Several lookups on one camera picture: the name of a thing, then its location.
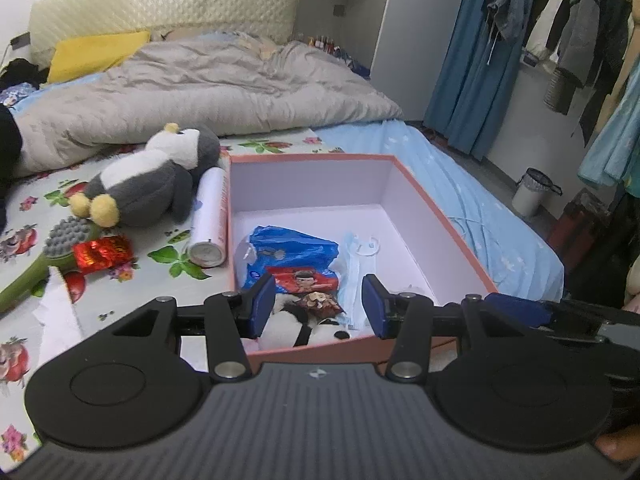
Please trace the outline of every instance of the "open cardboard box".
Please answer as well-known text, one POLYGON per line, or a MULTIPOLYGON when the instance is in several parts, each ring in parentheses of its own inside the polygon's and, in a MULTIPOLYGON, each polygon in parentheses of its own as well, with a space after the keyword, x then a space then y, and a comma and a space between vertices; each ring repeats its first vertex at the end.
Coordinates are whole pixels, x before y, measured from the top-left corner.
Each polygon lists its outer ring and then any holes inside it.
MULTIPOLYGON (((449 220, 392 155, 230 157, 228 254, 256 226, 279 226, 340 243, 346 232, 380 242, 378 279, 389 291, 424 290, 436 305, 497 292, 449 220)), ((451 338, 434 338, 441 347, 451 338)), ((363 336, 331 344, 249 354, 287 363, 388 360, 394 342, 363 336)))

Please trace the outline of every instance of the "trash can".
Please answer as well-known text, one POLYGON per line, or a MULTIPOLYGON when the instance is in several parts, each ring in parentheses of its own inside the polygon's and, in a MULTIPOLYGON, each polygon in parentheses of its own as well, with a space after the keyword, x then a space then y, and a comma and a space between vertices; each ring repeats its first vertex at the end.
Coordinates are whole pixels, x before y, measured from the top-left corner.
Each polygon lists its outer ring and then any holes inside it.
POLYGON ((562 196, 562 188, 542 171, 529 168, 518 182, 518 190, 511 201, 511 205, 523 218, 535 215, 538 206, 548 192, 562 196))

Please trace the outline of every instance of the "finger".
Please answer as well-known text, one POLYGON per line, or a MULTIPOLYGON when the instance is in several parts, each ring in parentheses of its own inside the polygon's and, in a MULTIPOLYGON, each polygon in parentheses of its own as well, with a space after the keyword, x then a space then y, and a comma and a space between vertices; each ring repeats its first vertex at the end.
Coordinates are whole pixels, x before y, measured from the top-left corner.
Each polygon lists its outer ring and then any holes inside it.
POLYGON ((634 425, 599 437, 596 447, 616 462, 640 456, 640 426, 634 425))

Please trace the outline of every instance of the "blue sheet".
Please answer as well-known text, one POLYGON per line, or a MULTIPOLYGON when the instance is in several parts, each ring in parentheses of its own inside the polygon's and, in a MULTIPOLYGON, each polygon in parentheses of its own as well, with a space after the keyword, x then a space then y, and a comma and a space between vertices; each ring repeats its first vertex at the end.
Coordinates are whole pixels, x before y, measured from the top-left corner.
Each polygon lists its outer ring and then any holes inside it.
POLYGON ((503 294, 559 300, 564 268, 521 219, 450 158, 402 121, 314 130, 347 153, 395 155, 455 225, 503 294))

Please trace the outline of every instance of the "stuffed penguin toy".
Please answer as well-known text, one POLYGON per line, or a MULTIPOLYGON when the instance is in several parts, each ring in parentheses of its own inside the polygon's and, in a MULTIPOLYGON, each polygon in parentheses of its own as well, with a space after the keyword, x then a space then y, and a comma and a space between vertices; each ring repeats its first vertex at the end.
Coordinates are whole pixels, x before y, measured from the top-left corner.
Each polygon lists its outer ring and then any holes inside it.
POLYGON ((189 216, 192 189, 220 157, 220 142, 207 128, 181 130, 169 123, 144 150, 120 158, 69 199, 71 211, 103 228, 145 227, 169 211, 178 223, 189 216))
POLYGON ((276 294, 271 317, 258 339, 260 350, 335 343, 351 337, 333 318, 318 322, 298 300, 291 294, 276 294))

